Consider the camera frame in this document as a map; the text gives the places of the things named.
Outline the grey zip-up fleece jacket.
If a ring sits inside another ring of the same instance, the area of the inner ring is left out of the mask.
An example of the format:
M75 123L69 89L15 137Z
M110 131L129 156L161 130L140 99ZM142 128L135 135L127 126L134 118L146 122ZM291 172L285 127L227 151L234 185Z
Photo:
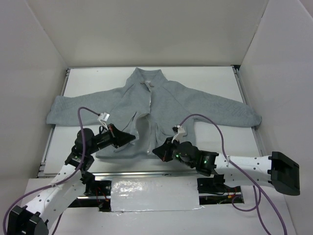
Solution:
M99 159L148 156L147 150L161 146L173 135L172 128L183 121L183 141L196 142L195 121L250 128L262 118L244 103L188 88L169 81L161 70L135 69L125 85L108 91L76 97L55 98L46 122L59 126L95 125L96 113L110 114L117 129L136 137L129 144L106 147Z

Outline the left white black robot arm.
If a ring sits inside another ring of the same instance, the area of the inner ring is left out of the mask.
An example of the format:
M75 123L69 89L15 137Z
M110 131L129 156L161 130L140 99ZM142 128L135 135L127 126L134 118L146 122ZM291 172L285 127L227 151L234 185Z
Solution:
M44 187L21 196L34 198L24 206L16 202L9 207L3 220L6 235L47 235L54 223L77 197L95 192L95 176L88 170L94 162L93 153L108 146L122 147L135 139L134 135L118 130L113 124L107 131L95 135L89 128L77 133L71 153L60 172Z

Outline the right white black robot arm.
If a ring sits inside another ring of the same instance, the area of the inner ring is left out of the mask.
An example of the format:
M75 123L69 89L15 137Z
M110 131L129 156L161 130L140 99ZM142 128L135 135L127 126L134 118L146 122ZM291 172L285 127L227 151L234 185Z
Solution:
M258 184L284 195L300 195L299 164L281 152L261 157L225 157L222 153L199 150L188 141L167 138L153 153L163 162L177 160L201 175L213 176L217 191Z

